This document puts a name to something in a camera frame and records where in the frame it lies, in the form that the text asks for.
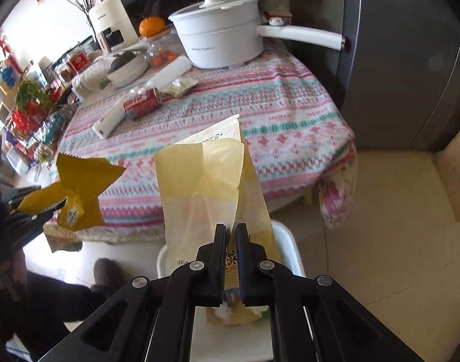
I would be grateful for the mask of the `yellow snack bag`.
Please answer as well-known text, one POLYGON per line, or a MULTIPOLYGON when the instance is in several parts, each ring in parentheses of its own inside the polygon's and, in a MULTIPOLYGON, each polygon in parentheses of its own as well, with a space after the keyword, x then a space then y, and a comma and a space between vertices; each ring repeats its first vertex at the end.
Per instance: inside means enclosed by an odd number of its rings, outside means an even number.
POLYGON ((60 153, 56 159, 59 181, 25 196, 17 210, 38 215, 57 204, 64 204, 57 224, 80 231, 105 224, 99 196, 116 182, 125 168, 105 158, 88 158, 60 153))

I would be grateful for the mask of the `cream snack bag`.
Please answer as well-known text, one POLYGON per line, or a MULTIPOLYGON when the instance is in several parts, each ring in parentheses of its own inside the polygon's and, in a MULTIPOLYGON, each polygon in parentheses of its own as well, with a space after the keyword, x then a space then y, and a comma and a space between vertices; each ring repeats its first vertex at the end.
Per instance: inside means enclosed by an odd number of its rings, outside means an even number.
POLYGON ((218 224, 229 232, 246 224, 251 242, 281 260, 238 115, 158 151, 155 170, 170 270, 195 260, 218 224))

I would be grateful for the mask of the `red soda can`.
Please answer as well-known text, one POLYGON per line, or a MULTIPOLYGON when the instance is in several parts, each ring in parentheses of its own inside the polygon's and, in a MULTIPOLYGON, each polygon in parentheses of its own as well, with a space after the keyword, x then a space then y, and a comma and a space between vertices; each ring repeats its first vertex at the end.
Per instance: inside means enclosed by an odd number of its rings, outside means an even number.
POLYGON ((140 119, 161 108, 161 106, 160 93, 153 87, 138 92, 134 97, 123 103, 124 112, 131 120, 140 119))

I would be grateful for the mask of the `white tube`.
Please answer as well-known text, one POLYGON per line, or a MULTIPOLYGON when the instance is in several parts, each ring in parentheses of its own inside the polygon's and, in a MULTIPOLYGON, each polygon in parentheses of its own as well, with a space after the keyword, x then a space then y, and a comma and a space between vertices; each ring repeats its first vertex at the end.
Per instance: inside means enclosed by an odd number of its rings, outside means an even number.
POLYGON ((92 125, 92 131, 101 139, 107 139, 112 131, 124 120, 126 114, 123 101, 120 101, 97 122, 92 125))
POLYGON ((146 86, 161 91, 165 86, 184 75, 190 69, 192 69, 192 61, 186 56, 179 56, 174 61, 167 64, 166 67, 151 76, 146 82, 146 86))

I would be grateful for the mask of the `white trash bin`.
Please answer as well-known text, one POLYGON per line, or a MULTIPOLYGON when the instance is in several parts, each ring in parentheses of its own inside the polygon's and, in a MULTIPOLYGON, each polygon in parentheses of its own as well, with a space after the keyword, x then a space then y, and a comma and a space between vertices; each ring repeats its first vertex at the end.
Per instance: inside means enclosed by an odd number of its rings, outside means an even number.
MULTIPOLYGON (((283 265, 294 275, 305 276, 300 252, 291 231, 273 221, 273 233, 283 265)), ((198 307, 194 318, 191 361, 271 361, 270 318, 250 324, 226 326, 206 319, 206 309, 198 307)))

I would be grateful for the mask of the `floral white cloth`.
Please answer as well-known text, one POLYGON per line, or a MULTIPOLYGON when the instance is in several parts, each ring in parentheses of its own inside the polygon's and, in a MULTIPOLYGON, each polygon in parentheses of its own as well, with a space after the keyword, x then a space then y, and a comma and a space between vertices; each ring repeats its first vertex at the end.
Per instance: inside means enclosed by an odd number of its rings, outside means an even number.
POLYGON ((112 61, 112 57, 100 56, 82 73, 77 74, 71 81, 75 95, 84 100, 107 87, 110 84, 108 75, 112 61))

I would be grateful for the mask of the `red label glass jar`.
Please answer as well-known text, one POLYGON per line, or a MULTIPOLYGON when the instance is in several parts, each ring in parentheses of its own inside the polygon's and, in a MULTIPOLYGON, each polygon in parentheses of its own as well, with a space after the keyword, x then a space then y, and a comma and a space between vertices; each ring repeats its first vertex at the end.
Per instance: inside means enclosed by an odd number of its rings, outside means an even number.
POLYGON ((74 50, 68 54, 68 64, 77 74, 80 74, 90 66, 90 61, 83 51, 74 50))

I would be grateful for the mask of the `white stacked bowls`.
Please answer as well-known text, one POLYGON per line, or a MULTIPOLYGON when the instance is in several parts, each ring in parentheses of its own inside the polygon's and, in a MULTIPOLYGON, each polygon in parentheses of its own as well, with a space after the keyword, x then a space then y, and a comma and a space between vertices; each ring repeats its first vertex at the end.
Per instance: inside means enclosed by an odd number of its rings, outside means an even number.
POLYGON ((149 68, 145 56, 136 55, 121 68, 107 75, 110 83, 117 88, 124 87, 140 78, 149 68))

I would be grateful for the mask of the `dark green squash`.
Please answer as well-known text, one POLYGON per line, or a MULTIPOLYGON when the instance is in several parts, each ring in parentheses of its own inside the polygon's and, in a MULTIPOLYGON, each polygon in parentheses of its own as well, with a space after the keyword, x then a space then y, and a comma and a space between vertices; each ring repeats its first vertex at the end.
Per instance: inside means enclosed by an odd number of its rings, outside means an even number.
POLYGON ((117 55, 115 59, 111 62, 110 72, 113 73, 116 70, 122 68, 127 63, 132 61, 135 57, 136 57, 136 54, 130 51, 123 52, 122 54, 117 55))

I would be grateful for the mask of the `patterned tablecloth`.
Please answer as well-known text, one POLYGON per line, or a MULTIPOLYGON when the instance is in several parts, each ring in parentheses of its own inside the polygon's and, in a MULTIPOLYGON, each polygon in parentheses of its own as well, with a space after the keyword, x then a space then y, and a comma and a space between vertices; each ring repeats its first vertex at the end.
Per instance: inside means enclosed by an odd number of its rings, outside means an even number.
POLYGON ((59 145, 59 152, 104 158, 124 174, 99 198, 104 222, 80 231, 56 221, 47 235, 64 243, 151 241, 164 234, 164 217, 154 167, 155 154, 201 133, 207 140, 238 125, 250 152, 269 211, 318 190, 327 226, 348 217, 357 177, 354 133, 311 71, 278 41, 267 41, 254 60, 234 69, 188 72, 196 86, 183 97, 162 97, 161 107, 137 120, 123 120, 107 138, 94 125, 138 86, 107 87, 82 101, 59 145))

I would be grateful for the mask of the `cardboard box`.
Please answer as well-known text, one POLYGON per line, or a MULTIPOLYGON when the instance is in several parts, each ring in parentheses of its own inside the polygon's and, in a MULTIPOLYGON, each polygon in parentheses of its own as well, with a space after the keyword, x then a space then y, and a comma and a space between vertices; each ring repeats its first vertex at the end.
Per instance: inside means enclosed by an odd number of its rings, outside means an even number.
POLYGON ((460 130, 443 151, 436 155, 436 169, 456 221, 460 221, 460 130))

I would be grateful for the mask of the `white printed wrapper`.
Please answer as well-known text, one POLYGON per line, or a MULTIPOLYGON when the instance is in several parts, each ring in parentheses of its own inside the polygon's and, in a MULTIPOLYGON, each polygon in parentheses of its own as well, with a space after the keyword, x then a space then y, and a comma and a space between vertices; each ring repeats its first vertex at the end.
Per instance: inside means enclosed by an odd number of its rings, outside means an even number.
POLYGON ((197 85, 198 81, 192 77, 180 77, 164 86, 160 92, 173 98, 181 98, 197 85))

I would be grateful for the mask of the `glass teapot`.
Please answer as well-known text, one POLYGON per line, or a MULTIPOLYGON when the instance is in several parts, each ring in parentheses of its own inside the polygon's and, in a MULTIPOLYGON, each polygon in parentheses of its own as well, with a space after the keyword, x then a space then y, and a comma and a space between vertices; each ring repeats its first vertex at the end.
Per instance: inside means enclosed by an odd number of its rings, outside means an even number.
POLYGON ((146 47, 146 59, 152 69, 160 69, 169 64, 170 62, 167 60, 167 56, 170 53, 177 53, 179 56, 186 55, 178 35, 173 30, 159 33, 151 38, 146 38, 144 45, 146 47), (151 64, 152 56, 162 56, 165 62, 161 67, 154 68, 151 64))

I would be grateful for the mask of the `large orange mandarin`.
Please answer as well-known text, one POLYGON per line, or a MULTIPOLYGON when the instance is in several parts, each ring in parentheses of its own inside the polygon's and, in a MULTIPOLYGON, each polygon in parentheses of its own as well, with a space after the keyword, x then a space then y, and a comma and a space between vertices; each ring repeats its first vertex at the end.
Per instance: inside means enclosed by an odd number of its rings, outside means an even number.
POLYGON ((141 36, 151 38, 165 29, 165 20, 159 16, 149 16, 141 20, 138 31, 141 36))

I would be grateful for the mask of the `white electric pot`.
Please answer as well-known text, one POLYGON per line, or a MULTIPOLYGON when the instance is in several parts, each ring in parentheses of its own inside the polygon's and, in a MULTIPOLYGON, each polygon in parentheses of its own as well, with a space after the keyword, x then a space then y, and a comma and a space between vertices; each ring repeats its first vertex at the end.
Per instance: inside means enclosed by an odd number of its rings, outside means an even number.
POLYGON ((339 51, 339 33, 288 25, 273 16, 260 16, 259 0, 202 0, 169 16, 187 57, 199 69, 222 69, 259 56, 265 38, 314 44, 339 51))

